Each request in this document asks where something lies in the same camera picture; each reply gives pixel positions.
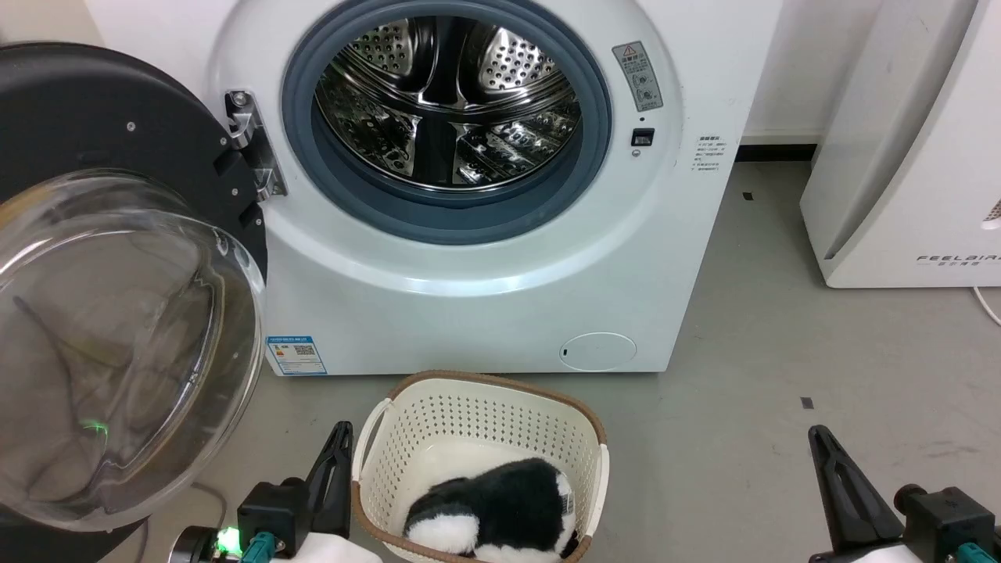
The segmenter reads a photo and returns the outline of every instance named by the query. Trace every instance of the perforated plastic basket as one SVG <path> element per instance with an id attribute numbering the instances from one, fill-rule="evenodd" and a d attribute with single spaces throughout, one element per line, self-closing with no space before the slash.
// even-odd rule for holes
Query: perforated plastic basket
<path id="1" fill-rule="evenodd" d="M 581 544 L 567 561 L 577 562 L 591 546 L 609 484 L 605 429 L 595 413 L 569 397 L 502 378 L 417 374 L 379 403 L 361 429 L 351 466 L 354 516 L 408 561 L 467 563 L 473 560 L 401 537 L 410 505 L 442 481 L 534 457 L 570 478 Z"/>

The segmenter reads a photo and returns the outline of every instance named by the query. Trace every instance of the teal connector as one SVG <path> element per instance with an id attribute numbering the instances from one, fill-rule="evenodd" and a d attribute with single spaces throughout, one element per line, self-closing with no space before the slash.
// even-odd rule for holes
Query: teal connector
<path id="1" fill-rule="evenodd" d="M 998 563 L 975 543 L 965 543 L 956 552 L 957 563 Z"/>
<path id="2" fill-rule="evenodd" d="M 274 557 L 275 541 L 270 532 L 260 532 L 250 540 L 240 563 L 268 563 Z"/>

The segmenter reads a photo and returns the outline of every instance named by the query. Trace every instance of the gray rubber seal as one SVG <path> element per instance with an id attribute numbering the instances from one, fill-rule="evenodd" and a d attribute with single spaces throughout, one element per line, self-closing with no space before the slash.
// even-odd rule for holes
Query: gray rubber seal
<path id="1" fill-rule="evenodd" d="M 417 16 L 457 16 L 532 38 L 570 80 L 581 125 L 542 170 L 503 194 L 434 194 L 389 178 L 351 155 L 313 103 L 330 60 L 365 31 Z M 303 37 L 282 85 L 285 134 L 306 175 L 331 201 L 368 224 L 405 238 L 474 244 L 517 236 L 563 212 L 591 185 L 605 160 L 612 105 L 598 63 L 556 16 L 522 0 L 351 0 Z"/>

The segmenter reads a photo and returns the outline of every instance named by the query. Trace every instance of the blue and white sticker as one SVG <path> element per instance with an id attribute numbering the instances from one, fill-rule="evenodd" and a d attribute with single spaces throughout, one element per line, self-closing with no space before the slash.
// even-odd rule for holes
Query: blue and white sticker
<path id="1" fill-rule="evenodd" d="M 285 376 L 325 376 L 312 337 L 267 337 L 271 357 Z"/>

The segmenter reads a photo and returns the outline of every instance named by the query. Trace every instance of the brown basket rim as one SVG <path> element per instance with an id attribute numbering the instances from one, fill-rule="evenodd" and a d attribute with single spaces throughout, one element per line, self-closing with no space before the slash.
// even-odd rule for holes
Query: brown basket rim
<path id="1" fill-rule="evenodd" d="M 578 401 L 577 399 L 574 399 L 573 397 L 568 397 L 561 393 L 556 393 L 554 391 L 543 389 L 541 387 L 532 384 L 509 380 L 506 378 L 498 378 L 495 376 L 485 376 L 482 374 L 469 374 L 465 372 L 431 370 L 427 372 L 420 372 L 419 374 L 414 374 L 412 376 L 407 377 L 403 381 L 399 382 L 399 384 L 395 388 L 393 388 L 392 391 L 389 392 L 389 395 L 387 397 L 390 400 L 394 400 L 396 399 L 396 397 L 399 396 L 400 393 L 402 393 L 404 389 L 416 383 L 433 379 L 459 380 L 459 381 L 466 381 L 466 382 L 479 383 L 485 385 L 494 385 L 497 387 L 507 387 L 509 389 L 523 391 L 526 393 L 531 393 L 533 395 L 539 395 L 542 397 L 546 397 L 547 399 L 552 399 L 554 401 L 564 403 L 570 407 L 573 407 L 574 409 L 577 409 L 578 411 L 581 412 L 581 414 L 583 414 L 588 419 L 588 422 L 590 422 L 595 429 L 595 434 L 598 436 L 598 442 L 600 445 L 603 446 L 608 445 L 607 437 L 605 434 L 605 427 L 602 426 L 602 422 L 598 420 L 598 415 L 596 415 L 595 412 L 592 411 L 584 403 Z M 351 512 L 354 513 L 354 518 L 357 519 L 358 523 L 361 524 L 361 527 L 364 528 L 364 530 L 368 532 L 369 535 L 371 535 L 373 538 L 383 543 L 392 545 L 394 547 L 398 547 L 399 549 L 402 549 L 404 551 L 409 551 L 411 553 L 427 557 L 429 559 L 443 561 L 444 563 L 479 562 L 478 559 L 459 557 L 451 553 L 445 553 L 443 551 L 438 551 L 436 549 L 424 547 L 422 545 L 415 544 L 405 538 L 394 536 L 388 532 L 379 529 L 377 526 L 375 526 L 375 524 L 372 523 L 371 520 L 368 519 L 368 516 L 365 514 L 365 511 L 362 510 L 361 508 L 361 483 L 355 480 L 351 481 Z M 589 548 L 591 548 L 591 536 L 584 536 L 581 538 L 580 544 L 577 546 L 577 549 L 575 549 L 574 552 L 571 553 L 569 557 L 564 559 L 564 561 L 567 563 L 578 563 L 578 561 L 580 561 L 581 558 L 584 557 L 584 554 L 588 551 Z"/>

